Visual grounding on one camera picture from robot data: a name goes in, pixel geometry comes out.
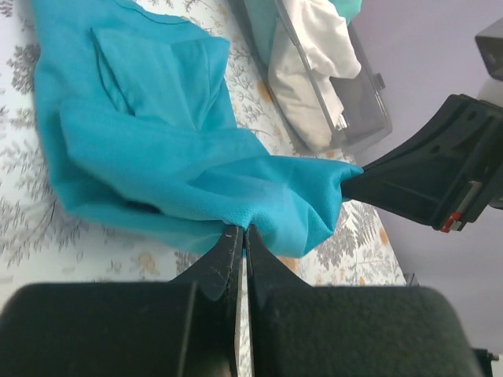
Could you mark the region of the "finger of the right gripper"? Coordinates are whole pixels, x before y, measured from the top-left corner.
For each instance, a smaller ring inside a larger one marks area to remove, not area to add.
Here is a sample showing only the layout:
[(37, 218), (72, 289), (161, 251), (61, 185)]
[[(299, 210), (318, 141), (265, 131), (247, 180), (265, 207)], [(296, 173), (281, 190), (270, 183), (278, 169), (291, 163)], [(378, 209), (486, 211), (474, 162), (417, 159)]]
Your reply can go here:
[(448, 96), (410, 139), (345, 181), (343, 197), (441, 232), (502, 208), (502, 108)]

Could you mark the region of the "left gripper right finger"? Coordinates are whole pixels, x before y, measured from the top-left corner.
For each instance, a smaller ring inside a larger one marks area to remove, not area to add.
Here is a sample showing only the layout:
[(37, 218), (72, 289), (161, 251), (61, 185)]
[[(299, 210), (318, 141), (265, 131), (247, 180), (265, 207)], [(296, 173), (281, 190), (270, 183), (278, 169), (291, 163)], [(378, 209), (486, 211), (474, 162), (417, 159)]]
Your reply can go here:
[(256, 376), (480, 376), (457, 314), (429, 287), (312, 287), (245, 236)]

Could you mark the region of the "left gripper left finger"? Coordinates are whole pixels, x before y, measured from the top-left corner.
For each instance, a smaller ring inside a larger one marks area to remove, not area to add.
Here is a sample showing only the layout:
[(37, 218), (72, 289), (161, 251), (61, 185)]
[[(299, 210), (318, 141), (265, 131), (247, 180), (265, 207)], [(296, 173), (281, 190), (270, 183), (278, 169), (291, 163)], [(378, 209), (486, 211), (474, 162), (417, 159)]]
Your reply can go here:
[(43, 283), (1, 313), (4, 376), (235, 376), (244, 232), (168, 282)]

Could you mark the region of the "teal blue t shirt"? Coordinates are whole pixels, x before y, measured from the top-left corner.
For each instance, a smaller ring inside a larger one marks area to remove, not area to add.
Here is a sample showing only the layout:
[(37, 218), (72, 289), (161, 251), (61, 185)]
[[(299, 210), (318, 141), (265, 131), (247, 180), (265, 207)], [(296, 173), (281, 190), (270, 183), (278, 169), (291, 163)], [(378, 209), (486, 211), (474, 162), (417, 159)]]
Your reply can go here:
[(50, 184), (75, 216), (203, 254), (255, 225), (299, 258), (335, 232), (359, 167), (273, 156), (237, 125), (229, 42), (132, 1), (34, 1), (35, 112)]

